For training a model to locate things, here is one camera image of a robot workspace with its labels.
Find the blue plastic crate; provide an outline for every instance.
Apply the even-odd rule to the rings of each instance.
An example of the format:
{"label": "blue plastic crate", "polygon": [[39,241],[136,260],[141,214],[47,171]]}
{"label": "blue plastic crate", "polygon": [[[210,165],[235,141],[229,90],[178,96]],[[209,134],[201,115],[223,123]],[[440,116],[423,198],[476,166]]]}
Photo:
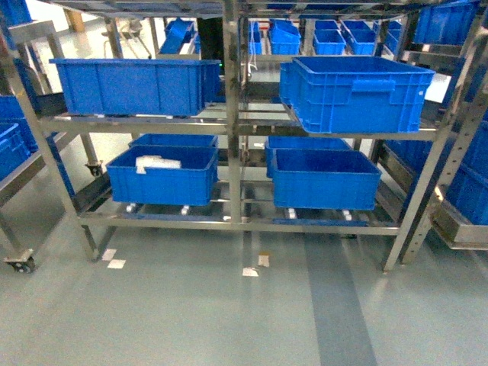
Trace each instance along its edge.
{"label": "blue plastic crate", "polygon": [[432,141],[388,140],[387,146],[415,173],[420,173],[432,147]]}
{"label": "blue plastic crate", "polygon": [[276,149],[274,205],[373,210],[378,168],[359,151]]}
{"label": "blue plastic crate", "polygon": [[316,21],[315,22],[315,30],[316,31],[322,31],[322,30],[335,31],[338,29],[339,29],[339,26],[337,25],[336,21]]}
{"label": "blue plastic crate", "polygon": [[351,31],[370,31],[365,21],[341,21],[341,33],[347,43],[351,37]]}
{"label": "blue plastic crate", "polygon": [[178,116],[196,115],[204,109],[207,93],[211,94],[204,86],[207,67],[220,64],[218,60],[167,59],[50,62],[57,66],[71,114]]}
{"label": "blue plastic crate", "polygon": [[280,65],[281,71],[280,71],[280,99],[282,103],[285,104],[290,104],[290,91],[291,91],[291,85],[290,85],[290,68],[291,68],[291,63],[282,63]]}
{"label": "blue plastic crate", "polygon": [[194,22],[193,21],[183,21],[180,18],[176,18],[168,24],[165,29],[166,39],[162,44],[159,53],[162,54],[174,54],[178,53],[181,46],[187,40],[190,41],[194,33]]}
{"label": "blue plastic crate", "polygon": [[478,1],[462,0],[423,9],[414,42],[463,44],[479,5]]}
{"label": "blue plastic crate", "polygon": [[218,139],[214,135],[165,135],[146,133],[129,143],[130,147],[138,145],[217,147]]}
{"label": "blue plastic crate", "polygon": [[220,62],[208,63],[204,69],[204,98],[206,103],[216,101],[220,91]]}
{"label": "blue plastic crate", "polygon": [[488,179],[461,164],[446,195],[475,225],[488,225]]}
{"label": "blue plastic crate", "polygon": [[[217,151],[210,147],[133,146],[107,164],[113,199],[205,206],[217,176]],[[137,174],[136,158],[145,155],[179,160],[181,169],[146,168],[146,174]]]}
{"label": "blue plastic crate", "polygon": [[296,57],[291,104],[309,133],[417,132],[434,72],[380,57]]}
{"label": "blue plastic crate", "polygon": [[175,21],[170,21],[168,25],[165,28],[165,35],[166,38],[170,37],[171,29],[173,28],[173,25],[175,25],[175,22],[178,22],[177,25],[178,27],[183,28],[183,26],[186,25],[186,31],[185,35],[183,37],[183,43],[188,43],[191,41],[191,38],[195,35],[195,23],[194,21],[183,21],[180,18],[177,18]]}
{"label": "blue plastic crate", "polygon": [[343,139],[323,139],[317,137],[280,137],[270,136],[266,140],[266,176],[273,178],[273,152],[275,149],[321,149],[350,150],[351,147]]}
{"label": "blue plastic crate", "polygon": [[488,178],[488,122],[483,121],[474,135],[463,163]]}
{"label": "blue plastic crate", "polygon": [[401,30],[389,30],[385,46],[395,55],[397,54],[398,39],[400,38]]}
{"label": "blue plastic crate", "polygon": [[289,21],[275,21],[269,32],[271,53],[274,55],[297,55],[300,52],[300,33]]}
{"label": "blue plastic crate", "polygon": [[27,148],[31,153],[37,151],[36,139],[32,135],[31,128],[25,119],[21,106],[13,95],[0,96],[0,123],[18,124]]}
{"label": "blue plastic crate", "polygon": [[355,55],[372,55],[376,34],[372,30],[351,30],[347,37],[348,45]]}
{"label": "blue plastic crate", "polygon": [[0,10],[5,16],[7,27],[32,22],[25,0],[0,0]]}
{"label": "blue plastic crate", "polygon": [[18,124],[0,124],[0,181],[29,156]]}
{"label": "blue plastic crate", "polygon": [[345,40],[338,30],[316,30],[313,47],[317,55],[342,55]]}
{"label": "blue plastic crate", "polygon": [[249,25],[249,54],[262,55],[261,33],[259,32],[258,22],[252,22],[252,25]]}
{"label": "blue plastic crate", "polygon": [[201,43],[200,43],[200,35],[197,33],[195,36],[195,53],[200,53],[201,50]]}

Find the person's leg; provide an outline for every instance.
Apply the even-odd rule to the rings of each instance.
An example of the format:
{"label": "person's leg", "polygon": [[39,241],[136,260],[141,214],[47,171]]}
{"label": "person's leg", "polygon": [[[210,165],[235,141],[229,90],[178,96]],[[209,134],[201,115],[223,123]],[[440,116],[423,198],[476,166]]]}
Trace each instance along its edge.
{"label": "person's leg", "polygon": [[222,18],[197,19],[200,34],[201,58],[219,59],[223,64]]}

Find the stainless steel rack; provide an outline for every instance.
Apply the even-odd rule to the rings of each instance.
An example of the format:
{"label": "stainless steel rack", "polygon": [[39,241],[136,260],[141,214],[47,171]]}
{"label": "stainless steel rack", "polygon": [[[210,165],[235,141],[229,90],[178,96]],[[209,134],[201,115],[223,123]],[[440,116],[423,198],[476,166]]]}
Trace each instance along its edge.
{"label": "stainless steel rack", "polygon": [[[109,17],[162,17],[168,15],[185,15],[197,17],[204,12],[191,7],[193,1],[87,1],[76,0],[54,1],[62,6],[88,11],[92,14],[106,17],[112,49],[117,56],[120,46],[117,44],[115,23]],[[249,148],[250,136],[308,136],[297,122],[293,111],[283,107],[280,111],[266,103],[253,104],[253,96],[259,95],[258,100],[274,97],[266,88],[256,93],[262,85],[249,80],[247,64],[247,28],[249,18],[269,17],[298,17],[311,18],[365,18],[383,19],[378,36],[377,55],[381,55],[387,34],[388,19],[407,14],[406,30],[400,36],[403,49],[411,44],[416,27],[418,11],[422,6],[437,4],[438,2],[360,2],[351,0],[325,0],[306,2],[272,3],[293,4],[290,9],[270,9],[270,2],[264,0],[224,0],[215,2],[215,7],[223,15],[223,34],[225,47],[225,95],[226,103],[208,108],[202,115],[183,118],[166,119],[160,116],[133,117],[90,117],[70,116],[61,114],[56,117],[38,119],[16,73],[12,57],[16,57],[13,50],[7,48],[5,42],[0,49],[2,66],[7,70],[11,89],[17,95],[22,109],[38,140],[47,165],[51,168],[59,189],[66,212],[72,221],[79,241],[87,256],[96,260],[102,247],[95,243],[90,226],[108,226],[113,232],[116,226],[161,227],[179,229],[203,230],[235,230],[235,231],[279,231],[295,233],[335,233],[342,235],[380,235],[392,236],[393,246],[384,263],[384,270],[391,270],[400,255],[401,249],[411,243],[411,233],[417,229],[418,219],[424,214],[425,199],[432,193],[432,182],[435,178],[435,167],[444,149],[445,142],[451,132],[454,122],[475,128],[481,121],[481,110],[488,106],[488,97],[484,94],[485,79],[475,83],[476,77],[483,71],[477,66],[485,62],[484,53],[477,52],[480,47],[476,41],[470,43],[467,55],[473,54],[473,61],[464,66],[457,84],[454,100],[443,114],[436,113],[423,120],[419,133],[355,133],[355,134],[319,134],[322,138],[343,137],[355,139],[355,147],[360,145],[361,139],[375,139],[371,158],[377,162],[380,158],[382,140],[431,140],[433,146],[425,168],[419,176],[418,184],[412,188],[409,204],[402,207],[403,202],[383,182],[377,192],[377,208],[371,212],[343,212],[334,210],[297,210],[298,218],[289,217],[286,210],[277,210],[270,200],[272,184],[270,181],[255,181],[247,179],[248,170],[264,166],[262,150]],[[166,5],[177,5],[181,12],[174,8],[167,10]],[[336,5],[328,9],[308,10],[307,5]],[[308,31],[313,29],[309,23]],[[475,95],[467,100],[467,90]],[[71,133],[111,132],[111,133],[193,133],[218,134],[227,137],[227,149],[220,150],[220,164],[228,167],[229,178],[217,185],[212,204],[209,207],[192,207],[190,214],[182,214],[174,207],[131,207],[131,212],[123,212],[124,206],[111,202],[111,186],[107,174],[96,178],[90,185],[71,197],[64,187],[62,176],[57,169],[48,145],[43,139],[43,132],[62,130]]]}
{"label": "stainless steel rack", "polygon": [[[12,40],[18,45],[18,56],[26,65],[29,65],[29,60],[32,60],[39,76],[39,88],[44,93],[44,95],[38,95],[38,102],[41,109],[39,115],[46,116],[64,112],[66,106],[64,106],[63,97],[62,95],[53,94],[34,44],[35,40],[46,38],[53,56],[58,58],[64,57],[53,22],[34,21],[32,23],[10,27],[9,31]],[[58,150],[64,149],[76,136],[78,136],[77,133],[58,133],[54,137],[56,148]],[[93,147],[89,134],[82,133],[80,136],[88,157],[87,166],[93,171],[93,174],[100,175],[101,166],[97,160],[95,148]],[[38,151],[32,154],[29,159],[18,166],[10,175],[2,179],[0,181],[0,209],[31,181],[44,166],[43,156]],[[31,258],[33,250],[29,249],[26,243],[19,240],[1,212],[0,229],[2,229],[6,238],[6,240],[2,240],[2,246],[7,251],[4,262],[14,266],[18,271],[32,271],[34,269],[34,260]]]}

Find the floor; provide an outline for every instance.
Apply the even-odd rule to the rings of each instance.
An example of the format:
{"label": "floor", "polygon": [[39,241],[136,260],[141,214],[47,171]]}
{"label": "floor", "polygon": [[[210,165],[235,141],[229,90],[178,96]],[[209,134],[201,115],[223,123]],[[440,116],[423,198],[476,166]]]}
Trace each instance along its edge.
{"label": "floor", "polygon": [[[105,162],[130,141],[93,138]],[[75,188],[90,181],[79,139],[62,157]],[[118,229],[126,264],[109,269],[86,260],[46,170],[3,212],[37,270],[0,265],[2,366],[488,364],[486,253],[435,236],[383,274],[381,237]],[[270,268],[244,278],[262,250]]]}

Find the metal shelf frame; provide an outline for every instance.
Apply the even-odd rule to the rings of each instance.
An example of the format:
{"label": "metal shelf frame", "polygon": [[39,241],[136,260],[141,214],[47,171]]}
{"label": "metal shelf frame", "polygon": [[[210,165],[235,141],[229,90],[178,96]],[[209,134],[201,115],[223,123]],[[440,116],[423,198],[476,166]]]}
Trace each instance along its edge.
{"label": "metal shelf frame", "polygon": [[[49,80],[44,72],[42,63],[34,44],[35,40],[46,38],[50,46],[51,53],[56,58],[63,58],[63,50],[56,35],[56,29],[52,21],[33,21],[28,24],[21,24],[9,28],[12,40],[18,47],[18,57],[29,65],[29,59],[32,60],[34,68],[39,76],[39,82],[42,86],[44,96],[40,96],[41,114],[50,114],[63,110],[56,105],[58,95],[53,95]],[[56,148],[60,151],[68,146],[78,136],[77,133],[58,133],[54,137]],[[87,166],[93,166],[98,163],[95,148],[88,133],[81,133],[85,151],[88,157]],[[29,159],[18,166],[10,175],[0,181],[0,210],[7,202],[14,197],[38,172],[45,166],[43,155],[40,151],[33,153]],[[4,262],[11,264],[27,263],[33,255],[33,250],[28,245],[22,243],[15,235],[14,230],[9,226],[8,221],[0,212],[0,229],[5,235],[6,240],[2,240],[2,246],[7,252]]]}
{"label": "metal shelf frame", "polygon": [[[193,1],[171,1],[171,3],[192,3]],[[101,3],[100,1],[77,2],[70,0],[57,0],[55,3],[81,9],[81,6]],[[103,12],[105,17],[120,17],[120,10],[123,4],[137,3],[129,1],[114,1],[111,5],[114,10]],[[147,4],[162,4],[164,1],[145,1]],[[269,212],[256,209],[260,205],[271,205],[269,199],[257,197],[255,188],[272,189],[270,181],[246,181],[246,169],[253,166],[262,166],[264,155],[261,152],[248,150],[249,136],[309,136],[301,129],[293,111],[287,108],[280,114],[279,118],[271,115],[267,111],[269,105],[251,104],[253,83],[249,81],[247,73],[247,64],[249,62],[248,49],[248,18],[269,18],[277,16],[298,16],[309,15],[320,17],[340,18],[376,18],[384,19],[381,24],[381,30],[377,42],[377,55],[381,55],[383,44],[387,34],[388,19],[394,18],[400,14],[408,13],[406,17],[405,31],[400,36],[400,44],[403,49],[411,43],[413,32],[416,28],[416,19],[418,13],[416,10],[422,6],[437,4],[438,2],[416,2],[412,4],[405,1],[393,1],[385,4],[383,1],[353,2],[351,0],[335,0],[328,2],[325,0],[300,2],[290,11],[273,11],[267,9],[269,2],[264,0],[248,0],[239,2],[236,0],[222,1],[223,8],[223,35],[225,47],[225,105],[215,106],[205,115],[184,119],[168,120],[161,116],[135,116],[135,117],[90,117],[90,116],[69,116],[68,114],[60,115],[54,118],[38,119],[32,109],[24,88],[20,82],[17,72],[15,71],[12,58],[17,54],[10,50],[6,42],[0,38],[0,61],[12,91],[17,95],[26,118],[32,128],[32,131],[39,143],[40,151],[50,167],[53,178],[58,187],[59,194],[62,198],[66,212],[75,227],[79,241],[82,244],[87,256],[91,260],[96,260],[100,256],[103,248],[95,243],[90,226],[108,226],[109,229],[116,226],[135,226],[135,227],[161,227],[161,228],[178,228],[178,229],[202,229],[202,230],[234,230],[234,231],[278,231],[278,232],[295,232],[295,233],[335,233],[342,235],[379,235],[392,236],[394,238],[393,246],[384,263],[384,270],[393,269],[400,255],[401,249],[409,242],[409,235],[417,229],[418,217],[423,215],[425,197],[430,197],[430,181],[434,175],[435,167],[438,164],[439,157],[444,149],[446,140],[451,132],[455,121],[465,122],[474,126],[472,120],[479,118],[481,120],[481,106],[488,105],[488,97],[483,90],[485,81],[474,83],[474,75],[479,76],[482,70],[475,68],[479,60],[484,61],[479,53],[474,52],[478,47],[473,42],[468,47],[467,54],[472,52],[474,55],[473,62],[464,65],[456,96],[444,116],[436,116],[431,120],[426,120],[423,128],[419,133],[357,133],[357,134],[320,134],[310,136],[320,136],[322,138],[354,138],[355,147],[359,147],[361,139],[375,139],[375,148],[371,158],[377,162],[382,140],[431,140],[433,146],[425,168],[419,176],[418,184],[411,193],[408,206],[401,210],[398,205],[401,202],[394,198],[394,194],[385,185],[381,184],[377,193],[378,207],[372,212],[364,211],[333,211],[325,210],[320,214],[317,212],[300,211],[299,218],[290,218],[287,212],[282,210],[273,210]],[[347,8],[337,8],[334,11],[308,11],[303,8],[306,4],[335,4],[350,5]],[[164,11],[149,13],[141,11],[139,16],[165,16]],[[185,16],[196,17],[200,15],[195,12],[187,12]],[[117,49],[120,49],[117,42],[117,32],[114,21],[106,19],[107,29],[111,35],[112,48],[117,57]],[[461,98],[461,94],[466,95],[467,90],[471,88],[471,95],[474,99],[467,100]],[[63,178],[57,168],[54,159],[46,141],[43,139],[43,132],[51,130],[62,130],[70,133],[88,133],[88,132],[110,132],[110,133],[193,133],[193,134],[219,134],[227,137],[227,149],[221,152],[220,164],[228,167],[228,181],[221,181],[217,185],[215,196],[210,208],[198,209],[191,208],[191,215],[184,215],[175,208],[161,207],[164,212],[143,211],[141,206],[135,205],[130,213],[124,213],[120,210],[99,210],[104,206],[111,197],[111,187],[107,174],[95,179],[90,185],[83,188],[75,196],[71,196],[65,188]]]}

